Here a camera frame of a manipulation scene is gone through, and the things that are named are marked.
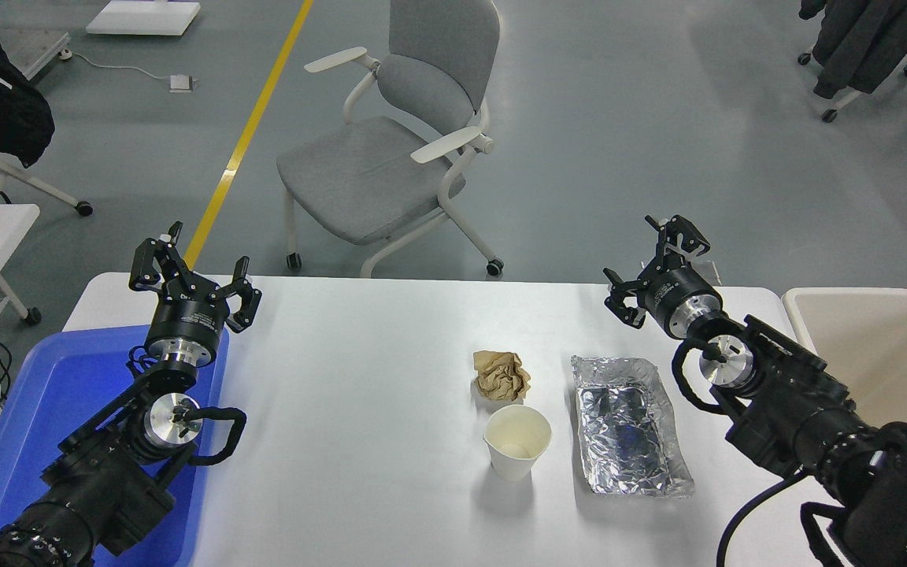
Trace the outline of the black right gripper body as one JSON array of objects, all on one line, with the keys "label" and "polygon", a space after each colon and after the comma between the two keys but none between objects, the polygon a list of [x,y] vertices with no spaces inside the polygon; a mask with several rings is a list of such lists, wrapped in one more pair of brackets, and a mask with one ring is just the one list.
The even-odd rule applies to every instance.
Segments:
[{"label": "black right gripper body", "polygon": [[708,281],[690,266],[644,269],[641,273],[641,308],[671,338],[685,338],[694,321],[721,311],[721,298]]}]

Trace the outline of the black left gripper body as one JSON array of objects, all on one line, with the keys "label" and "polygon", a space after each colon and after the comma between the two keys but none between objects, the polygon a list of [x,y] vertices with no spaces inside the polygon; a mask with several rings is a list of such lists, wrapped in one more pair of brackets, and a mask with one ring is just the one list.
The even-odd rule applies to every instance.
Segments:
[{"label": "black left gripper body", "polygon": [[170,341],[184,341],[201,346],[208,353],[216,353],[220,334],[229,316],[226,300],[211,302],[217,283],[200,279],[184,283],[180,279],[165,281],[159,295],[154,319],[146,335],[146,348],[150,353],[160,353]]}]

